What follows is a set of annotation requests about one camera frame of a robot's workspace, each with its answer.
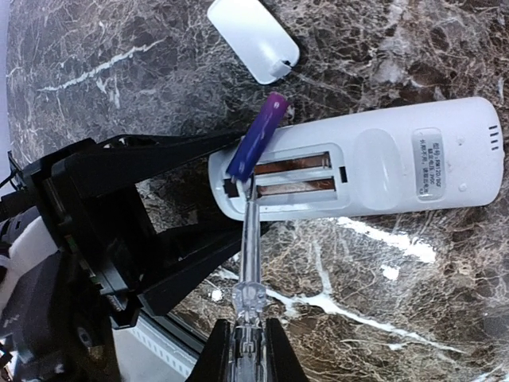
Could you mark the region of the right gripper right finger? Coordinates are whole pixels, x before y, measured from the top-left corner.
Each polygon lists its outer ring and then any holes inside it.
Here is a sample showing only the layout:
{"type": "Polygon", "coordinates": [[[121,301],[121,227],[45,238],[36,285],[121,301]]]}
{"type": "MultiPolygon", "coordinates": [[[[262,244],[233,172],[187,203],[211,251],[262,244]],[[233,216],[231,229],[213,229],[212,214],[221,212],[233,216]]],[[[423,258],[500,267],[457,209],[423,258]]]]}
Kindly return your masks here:
{"type": "Polygon", "coordinates": [[[271,382],[308,382],[281,322],[266,320],[267,380],[271,382]]]}

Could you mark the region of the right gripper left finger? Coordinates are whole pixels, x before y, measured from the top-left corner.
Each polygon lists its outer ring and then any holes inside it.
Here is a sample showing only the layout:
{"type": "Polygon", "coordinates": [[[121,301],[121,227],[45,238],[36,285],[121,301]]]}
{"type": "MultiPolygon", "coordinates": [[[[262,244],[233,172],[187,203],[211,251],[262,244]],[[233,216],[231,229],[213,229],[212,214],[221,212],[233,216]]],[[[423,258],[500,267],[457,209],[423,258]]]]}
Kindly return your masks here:
{"type": "Polygon", "coordinates": [[[189,376],[189,382],[227,381],[230,340],[230,322],[217,320],[189,376]]]}

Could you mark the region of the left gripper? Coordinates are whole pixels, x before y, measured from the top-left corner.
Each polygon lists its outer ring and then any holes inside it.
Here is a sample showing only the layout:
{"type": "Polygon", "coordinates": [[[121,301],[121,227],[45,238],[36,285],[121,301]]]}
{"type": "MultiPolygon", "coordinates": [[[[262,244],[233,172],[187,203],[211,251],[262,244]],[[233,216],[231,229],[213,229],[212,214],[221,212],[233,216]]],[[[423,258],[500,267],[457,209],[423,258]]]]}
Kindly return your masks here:
{"type": "Polygon", "coordinates": [[[73,254],[110,309],[114,329],[136,325],[139,300],[164,316],[237,254],[242,223],[220,219],[170,228],[150,241],[155,260],[139,286],[135,183],[236,144],[242,131],[193,136],[91,138],[27,165],[24,183],[59,248],[73,254]]]}

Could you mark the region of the clear handle screwdriver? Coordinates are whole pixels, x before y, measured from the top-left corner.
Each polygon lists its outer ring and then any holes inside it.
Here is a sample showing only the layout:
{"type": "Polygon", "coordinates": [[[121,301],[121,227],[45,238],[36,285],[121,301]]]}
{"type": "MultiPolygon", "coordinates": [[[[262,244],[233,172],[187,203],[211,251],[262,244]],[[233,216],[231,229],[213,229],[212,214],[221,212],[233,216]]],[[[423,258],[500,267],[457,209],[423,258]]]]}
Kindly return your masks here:
{"type": "Polygon", "coordinates": [[[266,340],[262,312],[266,288],[261,281],[261,225],[255,176],[242,184],[246,198],[240,252],[239,282],[232,298],[235,323],[231,331],[229,381],[266,380],[266,340]]]}

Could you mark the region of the blue battery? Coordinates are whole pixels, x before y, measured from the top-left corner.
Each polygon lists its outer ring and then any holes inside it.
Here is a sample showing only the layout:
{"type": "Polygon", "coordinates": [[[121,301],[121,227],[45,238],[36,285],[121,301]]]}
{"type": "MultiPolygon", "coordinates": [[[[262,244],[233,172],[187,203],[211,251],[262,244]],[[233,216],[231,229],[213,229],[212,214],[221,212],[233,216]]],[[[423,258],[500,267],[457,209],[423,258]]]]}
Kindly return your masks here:
{"type": "Polygon", "coordinates": [[[288,107],[289,102],[283,95],[270,93],[227,167],[226,173],[234,181],[247,182],[288,107]]]}

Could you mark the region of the white battery cover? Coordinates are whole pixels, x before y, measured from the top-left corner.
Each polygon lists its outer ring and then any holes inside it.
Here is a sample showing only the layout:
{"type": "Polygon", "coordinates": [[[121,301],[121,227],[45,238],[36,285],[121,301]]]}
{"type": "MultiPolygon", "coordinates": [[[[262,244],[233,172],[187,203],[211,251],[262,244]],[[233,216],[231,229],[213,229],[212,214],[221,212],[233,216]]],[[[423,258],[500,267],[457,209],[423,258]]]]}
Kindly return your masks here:
{"type": "Polygon", "coordinates": [[[269,10],[256,0],[216,0],[209,21],[259,84],[289,74],[300,49],[269,10]]]}

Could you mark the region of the white remote control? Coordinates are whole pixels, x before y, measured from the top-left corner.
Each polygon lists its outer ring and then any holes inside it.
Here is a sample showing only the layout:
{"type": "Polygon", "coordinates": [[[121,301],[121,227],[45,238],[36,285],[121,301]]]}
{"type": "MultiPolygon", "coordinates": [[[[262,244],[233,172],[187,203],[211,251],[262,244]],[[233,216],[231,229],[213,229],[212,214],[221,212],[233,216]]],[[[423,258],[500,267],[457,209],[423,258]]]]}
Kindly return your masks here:
{"type": "Polygon", "coordinates": [[[482,97],[281,127],[255,168],[263,221],[487,205],[503,180],[503,133],[482,97]]]}

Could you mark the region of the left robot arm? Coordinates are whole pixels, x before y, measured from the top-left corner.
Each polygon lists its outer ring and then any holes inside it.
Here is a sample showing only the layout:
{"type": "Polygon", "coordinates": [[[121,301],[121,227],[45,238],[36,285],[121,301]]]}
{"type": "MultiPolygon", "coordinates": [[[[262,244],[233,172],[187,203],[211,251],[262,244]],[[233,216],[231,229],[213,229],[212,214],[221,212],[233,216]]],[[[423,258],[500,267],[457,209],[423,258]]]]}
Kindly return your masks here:
{"type": "Polygon", "coordinates": [[[1,202],[1,362],[16,381],[118,381],[113,332],[163,316],[240,249],[217,220],[158,232],[136,185],[234,146],[240,131],[90,138],[12,174],[1,202]]]}

